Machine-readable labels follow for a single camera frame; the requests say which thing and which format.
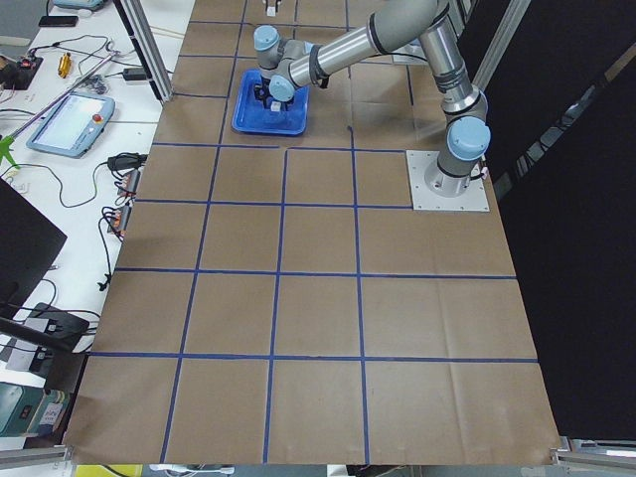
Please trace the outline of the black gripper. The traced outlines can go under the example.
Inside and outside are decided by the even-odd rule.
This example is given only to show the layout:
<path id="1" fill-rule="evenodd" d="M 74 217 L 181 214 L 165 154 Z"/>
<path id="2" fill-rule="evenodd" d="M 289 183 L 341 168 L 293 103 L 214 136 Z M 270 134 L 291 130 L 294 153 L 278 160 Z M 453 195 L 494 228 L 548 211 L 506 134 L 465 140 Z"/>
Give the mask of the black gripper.
<path id="1" fill-rule="evenodd" d="M 271 97 L 267 84 L 256 83 L 253 86 L 254 99 L 260 102 L 267 102 Z"/>

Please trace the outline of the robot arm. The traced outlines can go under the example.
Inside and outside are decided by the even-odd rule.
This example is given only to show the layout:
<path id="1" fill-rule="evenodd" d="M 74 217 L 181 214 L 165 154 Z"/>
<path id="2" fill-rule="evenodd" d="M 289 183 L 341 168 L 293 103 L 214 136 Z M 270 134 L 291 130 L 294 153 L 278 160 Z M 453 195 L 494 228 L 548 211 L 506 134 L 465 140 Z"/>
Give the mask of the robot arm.
<path id="1" fill-rule="evenodd" d="M 392 110 L 405 105 L 405 89 L 388 83 L 389 70 L 378 60 L 417 43 L 446 121 L 437 158 L 423 174 L 425 184 L 440 197 L 458 198 L 480 179 L 475 167 L 491 141 L 488 102 L 469 77 L 448 2 L 387 1 L 362 26 L 324 44 L 287 38 L 273 25 L 257 26 L 252 40 L 260 73 L 254 94 L 263 104 L 288 106 L 303 87 L 325 89 L 333 76 L 349 72 L 352 101 Z"/>

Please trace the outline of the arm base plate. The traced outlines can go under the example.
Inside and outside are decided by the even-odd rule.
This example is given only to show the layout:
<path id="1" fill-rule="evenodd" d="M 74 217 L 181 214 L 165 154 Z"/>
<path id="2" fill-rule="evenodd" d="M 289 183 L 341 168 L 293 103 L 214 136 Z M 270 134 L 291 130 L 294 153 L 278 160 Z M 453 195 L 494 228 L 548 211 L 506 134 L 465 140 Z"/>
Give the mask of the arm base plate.
<path id="1" fill-rule="evenodd" d="M 476 164 L 463 178 L 444 174 L 438 151 L 406 150 L 412 208 L 417 212 L 489 213 L 483 174 Z"/>

